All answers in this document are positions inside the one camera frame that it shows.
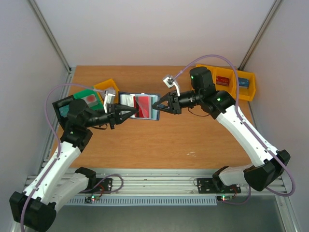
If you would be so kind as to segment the red credit card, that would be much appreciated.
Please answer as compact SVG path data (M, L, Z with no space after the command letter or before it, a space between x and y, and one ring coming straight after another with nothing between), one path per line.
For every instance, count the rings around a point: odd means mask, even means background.
M136 95L133 97L134 107L137 108L135 118L149 119L151 117L151 97L148 95Z

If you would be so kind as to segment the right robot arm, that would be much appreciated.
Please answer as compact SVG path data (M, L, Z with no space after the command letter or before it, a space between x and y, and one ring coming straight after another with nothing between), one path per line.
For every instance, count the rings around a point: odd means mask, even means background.
M199 105L205 113L223 125L242 146L251 163L239 167L225 166L216 171L212 176L212 182L218 192L225 191L235 184L248 184L256 191L266 189L282 175L284 166L290 160L290 154L286 150L279 151L268 143L247 120L227 91L216 90L209 69L196 67L189 73L192 90L180 92L178 83L168 75L163 82L167 87L176 89L161 97L153 104L153 108L179 115L183 108Z

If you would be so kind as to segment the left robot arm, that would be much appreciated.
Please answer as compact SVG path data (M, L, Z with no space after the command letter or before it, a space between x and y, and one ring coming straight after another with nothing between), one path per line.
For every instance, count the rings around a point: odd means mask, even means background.
M78 193L93 192L100 181L95 171L78 168L61 186L59 181L70 165L83 152L93 133L90 128L122 124L137 112L134 107L108 104L107 109L93 110L85 100L68 96L53 103L63 134L48 163L23 192L15 191L10 199L14 221L37 232L47 231L57 212Z

